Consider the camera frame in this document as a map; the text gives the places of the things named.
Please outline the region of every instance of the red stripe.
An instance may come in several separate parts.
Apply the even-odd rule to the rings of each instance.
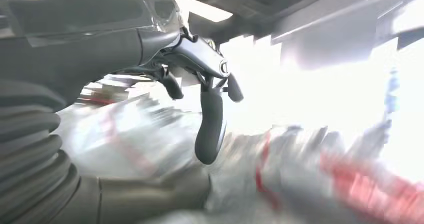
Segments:
[[[281,204],[277,196],[271,190],[267,189],[264,186],[263,180],[262,180],[262,174],[261,174],[261,170],[264,167],[265,163],[267,163],[268,156],[270,155],[270,140],[271,140],[271,131],[268,131],[266,133],[265,144],[263,146],[260,163],[256,166],[255,182],[256,182],[257,191],[265,195],[265,198],[267,198],[269,202],[271,202],[272,208],[274,210],[278,210],[280,209]]]

